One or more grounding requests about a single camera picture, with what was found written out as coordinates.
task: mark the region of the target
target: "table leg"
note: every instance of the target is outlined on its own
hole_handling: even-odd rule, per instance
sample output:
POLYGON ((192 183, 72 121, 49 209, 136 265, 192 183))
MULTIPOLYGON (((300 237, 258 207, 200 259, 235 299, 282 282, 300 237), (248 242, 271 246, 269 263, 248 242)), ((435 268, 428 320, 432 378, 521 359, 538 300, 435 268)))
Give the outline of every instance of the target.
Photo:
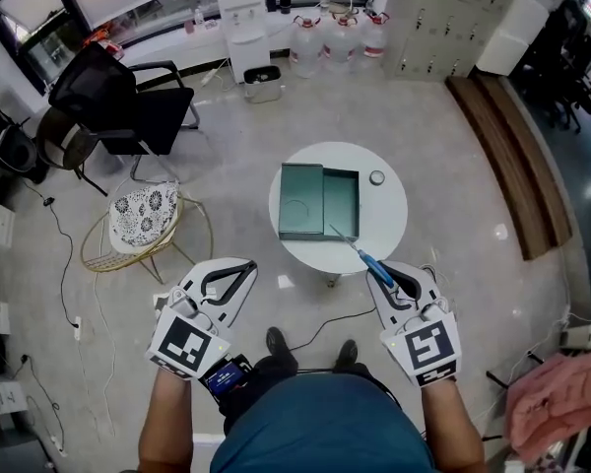
POLYGON ((326 285, 329 288, 334 288, 335 286, 337 286, 337 282, 339 281, 339 278, 342 276, 341 273, 326 273, 326 285))

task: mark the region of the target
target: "chair armrest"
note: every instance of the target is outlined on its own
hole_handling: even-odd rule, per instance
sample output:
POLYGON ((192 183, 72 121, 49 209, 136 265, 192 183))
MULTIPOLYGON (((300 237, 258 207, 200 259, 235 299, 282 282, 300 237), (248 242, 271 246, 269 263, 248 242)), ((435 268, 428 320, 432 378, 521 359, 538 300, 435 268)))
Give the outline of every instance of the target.
POLYGON ((138 140, 134 130, 104 130, 104 131, 90 131, 92 138, 104 140, 106 138, 122 138, 127 140, 138 140))
POLYGON ((139 72, 140 70, 153 70, 156 68, 164 68, 165 70, 170 70, 170 73, 173 74, 177 84, 180 88, 185 88, 184 83, 181 81, 181 76, 179 75, 179 70, 177 66, 171 61, 152 61, 150 63, 139 63, 138 65, 134 65, 129 67, 129 70, 132 72, 139 72))

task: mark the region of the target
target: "gold metal chair frame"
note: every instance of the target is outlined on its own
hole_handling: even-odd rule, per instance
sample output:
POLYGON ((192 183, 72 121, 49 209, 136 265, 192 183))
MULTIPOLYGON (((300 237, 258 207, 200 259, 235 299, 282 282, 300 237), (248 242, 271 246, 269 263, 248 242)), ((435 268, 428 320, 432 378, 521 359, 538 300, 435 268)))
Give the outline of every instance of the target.
POLYGON ((97 229, 97 226, 99 226, 101 223, 103 224, 103 226, 101 228, 104 229, 104 220, 109 215, 109 210, 107 210, 107 212, 105 212, 100 218, 98 218, 98 220, 90 228, 90 230, 88 231, 88 234, 84 238, 83 243, 81 244, 81 262, 88 270, 95 272, 95 273, 115 272, 117 270, 127 268, 128 266, 131 266, 132 264, 140 263, 151 274, 151 276, 154 279, 156 279, 160 284, 163 285, 164 281, 160 275, 160 272, 158 271, 158 267, 156 266, 156 261, 154 260, 155 254, 162 252, 164 249, 166 249, 169 246, 172 246, 175 250, 177 250, 177 252, 179 252, 182 256, 184 256, 193 266, 196 264, 195 261, 192 258, 190 258, 190 256, 188 256, 188 254, 186 254, 181 248, 179 248, 179 246, 173 241, 174 236, 172 236, 169 241, 164 242, 164 240, 166 240, 166 238, 177 228, 177 225, 179 224, 179 221, 181 220, 181 217, 184 213, 184 203, 186 203, 186 202, 191 203, 192 205, 197 207, 200 210, 200 212, 202 213, 202 215, 204 216, 204 218, 206 219, 206 224, 208 225, 208 231, 210 234, 210 256, 209 256, 209 259, 212 259, 214 244, 215 244, 214 236, 213 236, 213 228, 212 228, 210 218, 208 217, 208 214, 204 208, 203 203, 201 203, 199 201, 191 200, 189 198, 184 198, 182 195, 178 194, 177 195, 177 209, 176 209, 177 216, 175 217, 174 220, 172 220, 170 222, 170 224, 168 225, 166 230, 164 230, 164 232, 160 236, 158 236, 158 238, 156 240, 154 240, 153 243, 151 243, 147 248, 145 248, 145 250, 143 250, 142 252, 140 252, 138 254, 123 254, 121 252, 118 252, 117 250, 115 250, 112 247, 108 254, 98 256, 93 259, 86 259, 85 255, 84 255, 86 243, 90 239, 90 236, 92 235, 92 233, 97 229), (151 264, 153 265, 153 270, 151 268, 149 268, 144 263, 144 260, 147 258, 151 259, 151 264))

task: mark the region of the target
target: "white wall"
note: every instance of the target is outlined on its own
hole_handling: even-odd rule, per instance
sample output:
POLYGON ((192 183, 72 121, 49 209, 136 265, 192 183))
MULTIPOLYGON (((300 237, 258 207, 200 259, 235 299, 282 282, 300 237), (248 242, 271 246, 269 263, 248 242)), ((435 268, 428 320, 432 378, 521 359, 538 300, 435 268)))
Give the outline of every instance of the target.
POLYGON ((33 115, 48 107, 44 97, 37 92, 20 71, 1 43, 0 102, 5 112, 17 119, 21 117, 20 112, 22 111, 27 115, 33 115), (17 113, 10 113, 10 108, 17 113))

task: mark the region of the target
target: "blue shirt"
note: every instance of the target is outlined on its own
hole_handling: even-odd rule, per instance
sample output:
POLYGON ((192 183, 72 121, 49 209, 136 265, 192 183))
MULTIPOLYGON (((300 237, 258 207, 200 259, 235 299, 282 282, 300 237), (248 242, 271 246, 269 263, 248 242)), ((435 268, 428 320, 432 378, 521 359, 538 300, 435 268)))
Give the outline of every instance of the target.
POLYGON ((269 390, 232 426, 211 473, 434 471, 427 444, 369 380, 305 374, 269 390))

